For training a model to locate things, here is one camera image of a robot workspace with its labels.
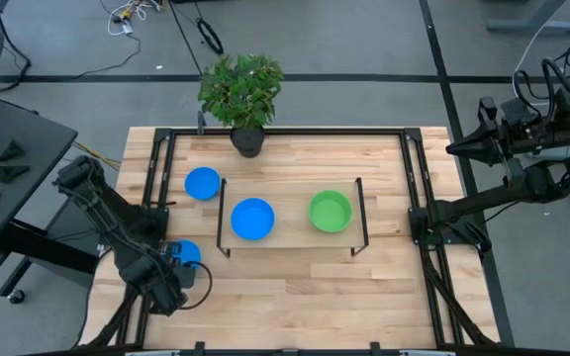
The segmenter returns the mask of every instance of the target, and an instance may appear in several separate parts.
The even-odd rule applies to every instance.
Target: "blue bowl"
[[[210,167],[193,169],[184,180],[184,189],[197,200],[213,199],[219,192],[221,179],[217,171]]]
[[[233,230],[241,238],[259,240],[274,226],[274,210],[262,199],[249,198],[237,204],[233,209],[231,223]]]
[[[181,245],[179,253],[173,251],[173,258],[179,259],[182,264],[186,262],[201,262],[202,254],[199,251],[199,246],[197,246],[193,241],[189,240],[179,240],[174,243]]]

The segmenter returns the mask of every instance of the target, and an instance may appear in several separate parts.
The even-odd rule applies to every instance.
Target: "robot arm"
[[[138,295],[150,294],[153,308],[166,315],[186,303],[182,288],[192,287],[195,269],[172,258],[163,243],[167,210],[130,205],[107,185],[100,163],[86,156],[60,169],[53,184],[93,222],[114,251],[120,277]]]

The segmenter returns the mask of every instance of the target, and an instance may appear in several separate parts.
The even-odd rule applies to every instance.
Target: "white cable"
[[[138,0],[129,0],[129,2],[127,2],[127,4],[125,4],[125,5],[123,5],[123,6],[120,6],[120,7],[117,7],[116,9],[114,9],[114,10],[111,12],[111,14],[109,14],[109,19],[107,20],[107,33],[108,33],[110,36],[120,36],[120,35],[124,35],[124,34],[125,34],[125,31],[124,31],[124,30],[122,30],[122,31],[120,31],[120,32],[118,32],[118,33],[112,33],[112,32],[111,32],[111,23],[112,23],[112,21],[113,21],[113,19],[114,19],[114,14],[116,14],[119,10],[122,10],[122,9],[124,9],[124,8],[127,8],[127,7],[132,6],[133,3],[135,3],[136,1],[138,1]],[[144,2],[142,2],[142,1],[140,1],[140,3],[139,3],[138,5],[136,5],[136,8],[135,8],[134,11],[136,12],[136,15],[138,15],[138,18],[140,18],[141,21],[145,21],[145,20],[146,20],[146,11],[145,11],[143,8],[150,8],[150,7],[152,7],[152,6],[151,6],[151,5],[147,5],[147,4],[145,4]]]
[[[531,45],[533,45],[533,42],[535,41],[535,38],[538,37],[538,35],[540,35],[540,33],[542,32],[542,29],[544,29],[544,27],[546,26],[546,24],[549,23],[549,21],[551,21],[551,19],[553,19],[553,17],[555,16],[555,14],[557,14],[562,7],[564,7],[564,4],[566,4],[566,1],[560,5],[560,7],[555,10],[555,12],[553,13],[553,15],[551,15],[550,18],[548,18],[544,24],[542,24],[542,26],[540,26],[540,28],[538,29],[538,31],[536,31],[535,35],[533,35],[533,37],[531,38],[531,41],[529,42],[529,44],[527,45],[526,49],[524,50],[524,52],[522,53],[522,57],[521,57],[521,61],[519,61],[519,64],[516,66],[516,69],[514,69],[514,73],[512,74],[512,89],[514,90],[514,95],[516,95],[516,97],[518,97],[518,93],[516,92],[516,86],[514,86],[514,81],[516,80],[516,72],[519,71],[519,69],[521,68],[521,65],[523,65],[524,62],[524,58],[526,57],[526,54],[529,52],[529,49],[531,48]],[[543,106],[543,105],[549,105],[548,102],[546,103],[530,103],[533,106]]]
[[[111,22],[112,22],[112,19],[114,18],[114,14],[117,13],[118,10],[124,9],[124,8],[126,8],[126,7],[128,7],[128,6],[130,6],[130,5],[131,5],[131,1],[130,1],[129,3],[127,3],[126,5],[117,7],[116,9],[114,9],[114,11],[111,12],[111,14],[109,14],[109,19],[107,20],[107,33],[108,33],[110,36],[119,36],[119,35],[124,35],[124,34],[125,34],[125,31],[124,31],[124,30],[122,30],[122,31],[120,31],[120,32],[118,32],[118,33],[112,33],[112,32],[111,32]]]

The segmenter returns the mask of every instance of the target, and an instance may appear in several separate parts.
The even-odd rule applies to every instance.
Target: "green leaves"
[[[197,99],[202,111],[211,112],[224,126],[254,128],[274,118],[274,97],[281,91],[283,70],[264,55],[239,55],[237,63],[224,56],[206,67]]]

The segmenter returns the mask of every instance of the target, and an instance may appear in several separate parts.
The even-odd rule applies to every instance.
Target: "black plant pot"
[[[256,157],[261,152],[265,140],[265,130],[263,127],[233,128],[230,132],[230,140],[243,157]]]

